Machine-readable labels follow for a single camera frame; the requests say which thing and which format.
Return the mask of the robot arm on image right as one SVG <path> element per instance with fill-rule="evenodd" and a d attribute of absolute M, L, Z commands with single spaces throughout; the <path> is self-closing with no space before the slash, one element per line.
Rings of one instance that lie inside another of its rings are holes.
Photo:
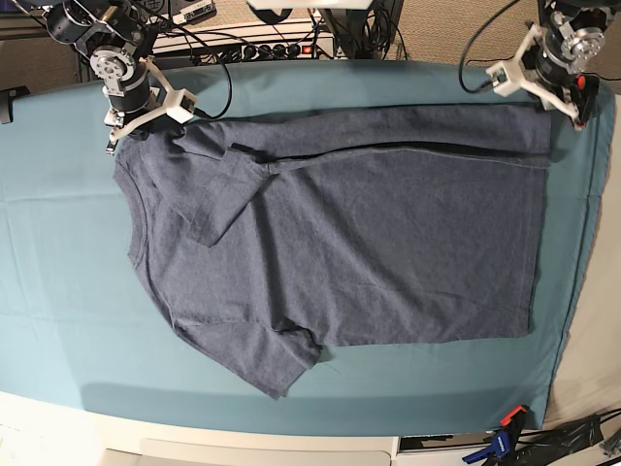
<path fill-rule="evenodd" d="M 604 48 L 605 32 L 620 13 L 618 1 L 539 1 L 539 22 L 514 58 L 525 89 L 546 110 L 557 110 L 582 129 L 595 108 L 601 79 L 587 72 Z"/>

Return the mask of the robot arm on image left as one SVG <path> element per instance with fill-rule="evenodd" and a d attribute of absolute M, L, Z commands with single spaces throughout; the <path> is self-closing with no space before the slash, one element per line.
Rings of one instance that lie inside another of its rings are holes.
<path fill-rule="evenodd" d="M 127 137 L 148 133 L 151 123 L 169 117 L 186 123 L 197 97 L 175 89 L 154 63 L 158 28 L 148 22 L 144 6 L 130 1 L 61 1 L 45 7 L 47 31 L 87 60 L 103 82 L 109 101 L 104 122 L 111 128 L 107 153 Z"/>

